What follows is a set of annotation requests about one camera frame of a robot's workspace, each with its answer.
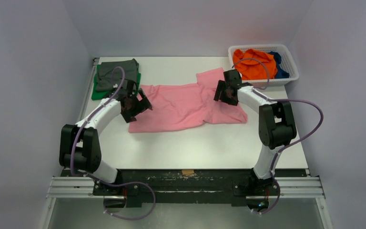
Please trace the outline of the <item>pink t shirt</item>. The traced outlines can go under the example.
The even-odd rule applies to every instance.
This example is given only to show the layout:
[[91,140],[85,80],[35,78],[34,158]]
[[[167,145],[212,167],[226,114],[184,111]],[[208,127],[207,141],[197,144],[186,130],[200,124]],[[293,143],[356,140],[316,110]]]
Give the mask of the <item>pink t shirt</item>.
[[240,107],[214,100],[223,68],[196,74],[196,83],[142,85],[152,110],[138,114],[129,133],[181,131],[208,124],[245,124],[247,113]]

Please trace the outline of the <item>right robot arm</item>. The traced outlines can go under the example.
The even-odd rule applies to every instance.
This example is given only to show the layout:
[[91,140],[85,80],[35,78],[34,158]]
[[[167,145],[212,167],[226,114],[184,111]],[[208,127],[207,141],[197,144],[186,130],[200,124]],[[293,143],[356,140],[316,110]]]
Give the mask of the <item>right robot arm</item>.
[[252,168],[248,187],[254,194],[266,190],[274,181],[280,149],[290,145],[297,130],[290,102],[275,101],[258,91],[252,84],[242,82],[237,70],[223,73],[214,95],[215,101],[237,106],[243,103],[258,113],[258,134],[262,142],[259,158]]

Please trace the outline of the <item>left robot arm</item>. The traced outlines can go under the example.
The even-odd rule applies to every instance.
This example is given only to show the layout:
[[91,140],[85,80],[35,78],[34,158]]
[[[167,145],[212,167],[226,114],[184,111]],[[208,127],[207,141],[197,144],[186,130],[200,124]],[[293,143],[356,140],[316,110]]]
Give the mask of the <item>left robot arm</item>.
[[72,173],[77,170],[86,172],[105,183],[104,188],[111,195],[118,195],[123,189],[123,182],[117,178],[118,169],[102,158],[99,136],[117,116],[131,123],[137,120],[138,114],[151,109],[152,105],[143,90],[133,80],[127,80],[125,88],[108,93],[85,118],[73,125],[63,126],[59,164]]

